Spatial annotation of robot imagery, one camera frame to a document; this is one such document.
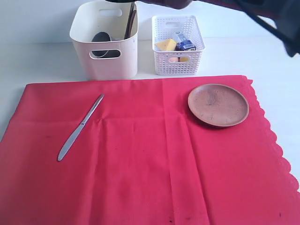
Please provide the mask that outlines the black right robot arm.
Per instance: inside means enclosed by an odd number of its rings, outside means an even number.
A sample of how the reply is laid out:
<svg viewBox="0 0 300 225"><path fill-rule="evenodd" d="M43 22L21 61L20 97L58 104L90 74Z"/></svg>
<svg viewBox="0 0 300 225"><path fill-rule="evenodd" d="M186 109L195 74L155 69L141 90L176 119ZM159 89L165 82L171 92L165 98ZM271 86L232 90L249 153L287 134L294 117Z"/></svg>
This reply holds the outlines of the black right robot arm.
<svg viewBox="0 0 300 225"><path fill-rule="evenodd" d="M284 44L293 57L300 53L300 2L298 0L206 0L205 3L238 10Z"/></svg>

